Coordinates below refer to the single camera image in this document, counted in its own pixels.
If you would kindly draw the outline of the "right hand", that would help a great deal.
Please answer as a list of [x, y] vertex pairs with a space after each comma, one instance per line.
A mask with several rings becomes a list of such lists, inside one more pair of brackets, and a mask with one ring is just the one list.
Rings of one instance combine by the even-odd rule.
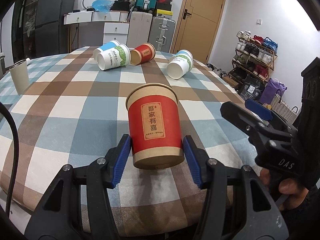
[[287, 195], [279, 210], [292, 210], [300, 206], [308, 194], [308, 189], [301, 186], [295, 179], [287, 178], [279, 184], [278, 190], [281, 194]]

